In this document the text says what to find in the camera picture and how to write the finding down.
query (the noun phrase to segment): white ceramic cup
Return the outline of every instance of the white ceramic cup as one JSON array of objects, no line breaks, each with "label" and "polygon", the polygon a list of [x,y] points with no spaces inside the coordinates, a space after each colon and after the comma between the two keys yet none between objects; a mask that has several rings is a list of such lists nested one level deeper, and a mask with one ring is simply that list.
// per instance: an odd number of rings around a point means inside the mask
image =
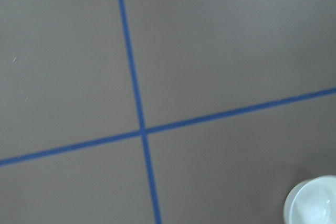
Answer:
[{"label": "white ceramic cup", "polygon": [[285,224],[336,224],[336,176],[305,180],[290,191]]}]

